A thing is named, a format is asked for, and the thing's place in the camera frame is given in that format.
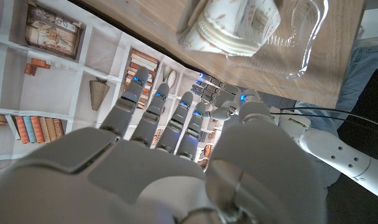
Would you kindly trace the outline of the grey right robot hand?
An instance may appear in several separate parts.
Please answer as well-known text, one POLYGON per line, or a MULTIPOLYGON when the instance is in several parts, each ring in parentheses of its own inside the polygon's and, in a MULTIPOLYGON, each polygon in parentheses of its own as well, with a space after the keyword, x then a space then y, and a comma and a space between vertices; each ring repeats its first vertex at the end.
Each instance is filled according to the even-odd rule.
POLYGON ((0 176, 0 223, 324 223, 312 160, 258 92, 239 96, 206 169, 195 161, 205 105, 190 102, 150 148, 168 85, 123 138, 149 72, 140 68, 99 128, 64 135, 0 176))

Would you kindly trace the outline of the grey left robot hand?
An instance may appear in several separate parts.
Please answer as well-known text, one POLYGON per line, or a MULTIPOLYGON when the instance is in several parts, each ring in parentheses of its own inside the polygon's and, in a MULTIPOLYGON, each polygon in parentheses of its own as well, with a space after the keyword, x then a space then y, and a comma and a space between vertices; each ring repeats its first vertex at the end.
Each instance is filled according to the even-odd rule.
POLYGON ((207 103, 205 116, 218 121, 227 121, 239 113, 241 90, 224 83, 211 75, 200 73, 190 90, 207 103))

